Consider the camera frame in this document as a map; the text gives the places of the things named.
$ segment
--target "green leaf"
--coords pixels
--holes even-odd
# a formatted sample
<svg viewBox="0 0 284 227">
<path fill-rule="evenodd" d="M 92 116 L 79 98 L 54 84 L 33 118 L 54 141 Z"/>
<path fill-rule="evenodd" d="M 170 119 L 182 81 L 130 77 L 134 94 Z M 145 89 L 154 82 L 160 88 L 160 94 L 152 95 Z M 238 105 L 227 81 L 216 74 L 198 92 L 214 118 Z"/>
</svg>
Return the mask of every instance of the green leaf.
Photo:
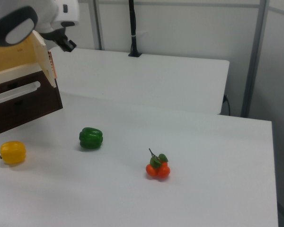
<svg viewBox="0 0 284 227">
<path fill-rule="evenodd" d="M 158 160 L 157 157 L 152 157 L 151 160 L 150 160 L 150 165 L 156 169 L 156 168 L 160 167 L 162 165 L 162 163 Z"/>
<path fill-rule="evenodd" d="M 167 159 L 167 157 L 166 157 L 164 154 L 159 154 L 159 159 L 160 159 L 162 162 L 168 162 L 168 159 Z"/>
</svg>

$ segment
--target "dark brown drawer front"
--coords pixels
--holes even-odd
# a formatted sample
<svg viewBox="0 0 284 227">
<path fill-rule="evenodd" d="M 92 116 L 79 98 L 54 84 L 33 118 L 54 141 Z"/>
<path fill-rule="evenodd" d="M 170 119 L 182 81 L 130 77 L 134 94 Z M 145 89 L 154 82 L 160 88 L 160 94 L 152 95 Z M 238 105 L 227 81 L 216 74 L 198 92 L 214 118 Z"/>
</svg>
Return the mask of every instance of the dark brown drawer front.
<svg viewBox="0 0 284 227">
<path fill-rule="evenodd" d="M 0 103 L 0 133 L 62 109 L 58 86 L 53 88 L 42 71 L 0 84 L 0 93 L 35 81 L 41 84 L 37 91 Z"/>
</svg>

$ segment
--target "green bell pepper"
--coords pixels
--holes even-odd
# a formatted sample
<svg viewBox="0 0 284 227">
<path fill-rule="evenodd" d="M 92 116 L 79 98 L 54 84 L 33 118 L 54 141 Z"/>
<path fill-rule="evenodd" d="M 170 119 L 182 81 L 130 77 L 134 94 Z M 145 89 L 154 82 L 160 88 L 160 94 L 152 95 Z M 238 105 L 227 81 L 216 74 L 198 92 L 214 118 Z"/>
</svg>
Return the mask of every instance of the green bell pepper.
<svg viewBox="0 0 284 227">
<path fill-rule="evenodd" d="M 79 135 L 80 145 L 87 149 L 97 149 L 103 141 L 103 133 L 99 129 L 84 128 Z"/>
</svg>

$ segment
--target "yellow bell pepper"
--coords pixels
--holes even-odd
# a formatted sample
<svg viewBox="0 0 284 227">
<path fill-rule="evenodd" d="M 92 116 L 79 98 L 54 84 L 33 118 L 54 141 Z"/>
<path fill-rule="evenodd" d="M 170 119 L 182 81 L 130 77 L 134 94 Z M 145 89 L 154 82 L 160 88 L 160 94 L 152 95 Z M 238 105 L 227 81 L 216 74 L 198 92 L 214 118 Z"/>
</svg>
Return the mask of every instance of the yellow bell pepper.
<svg viewBox="0 0 284 227">
<path fill-rule="evenodd" d="M 0 158 L 7 164 L 15 164 L 25 159 L 26 149 L 23 143 L 10 141 L 1 145 L 0 154 Z"/>
</svg>

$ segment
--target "black pole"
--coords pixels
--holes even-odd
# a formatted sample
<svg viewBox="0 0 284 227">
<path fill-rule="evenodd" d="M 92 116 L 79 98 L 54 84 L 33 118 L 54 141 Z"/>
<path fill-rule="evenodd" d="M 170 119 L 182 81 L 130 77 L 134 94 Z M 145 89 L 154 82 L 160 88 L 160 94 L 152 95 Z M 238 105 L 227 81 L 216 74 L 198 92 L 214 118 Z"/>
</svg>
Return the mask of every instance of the black pole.
<svg viewBox="0 0 284 227">
<path fill-rule="evenodd" d="M 132 33 L 132 47 L 131 53 L 128 55 L 130 57 L 139 57 L 142 53 L 137 50 L 137 40 L 136 40 L 136 14 L 134 13 L 133 0 L 128 0 L 129 3 L 129 16 L 131 20 L 131 33 Z"/>
</svg>

